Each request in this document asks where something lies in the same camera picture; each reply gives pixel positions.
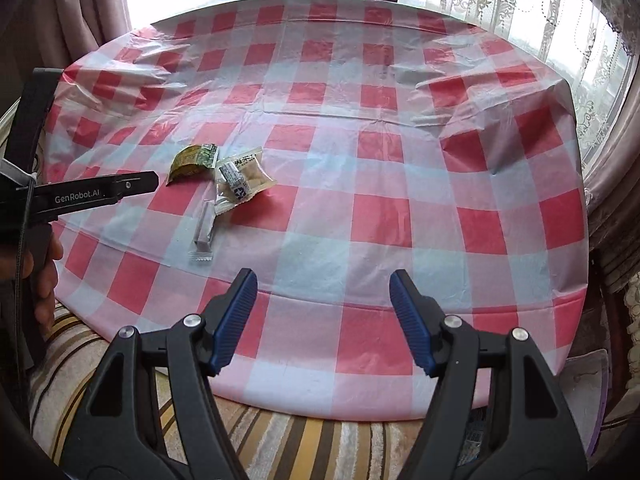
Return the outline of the person left hand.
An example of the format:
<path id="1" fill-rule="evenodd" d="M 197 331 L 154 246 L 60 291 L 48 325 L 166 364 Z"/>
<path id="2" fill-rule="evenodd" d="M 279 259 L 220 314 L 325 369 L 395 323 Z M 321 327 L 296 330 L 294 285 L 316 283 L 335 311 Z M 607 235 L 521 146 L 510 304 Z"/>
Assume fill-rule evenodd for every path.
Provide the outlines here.
<path id="1" fill-rule="evenodd" d="M 17 234 L 1 226 L 1 285 L 12 284 L 16 272 Z M 58 284 L 58 270 L 55 263 L 63 257 L 63 246 L 58 237 L 49 236 L 47 257 L 37 271 L 34 271 L 34 258 L 30 252 L 23 257 L 22 278 L 33 276 L 32 291 L 35 295 L 34 317 L 38 322 L 40 333 L 47 335 L 54 322 L 55 296 L 54 289 Z"/>

